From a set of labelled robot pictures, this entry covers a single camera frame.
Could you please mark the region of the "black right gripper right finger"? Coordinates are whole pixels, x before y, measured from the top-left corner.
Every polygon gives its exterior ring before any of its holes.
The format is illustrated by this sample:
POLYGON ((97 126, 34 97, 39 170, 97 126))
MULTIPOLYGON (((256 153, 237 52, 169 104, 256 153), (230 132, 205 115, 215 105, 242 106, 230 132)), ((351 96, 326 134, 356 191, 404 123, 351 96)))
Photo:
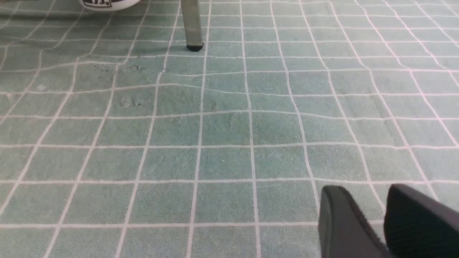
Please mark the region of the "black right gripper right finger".
POLYGON ((388 191, 384 237, 397 258, 457 258, 459 214, 407 185, 388 191))

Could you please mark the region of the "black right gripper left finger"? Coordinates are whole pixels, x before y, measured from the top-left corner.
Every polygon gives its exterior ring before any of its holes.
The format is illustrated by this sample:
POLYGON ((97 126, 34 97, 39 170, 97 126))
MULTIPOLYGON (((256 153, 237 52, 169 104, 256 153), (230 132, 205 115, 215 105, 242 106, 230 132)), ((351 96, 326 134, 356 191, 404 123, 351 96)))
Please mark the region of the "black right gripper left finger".
POLYGON ((391 257, 354 198, 342 186, 322 188, 318 233, 323 258, 391 257))

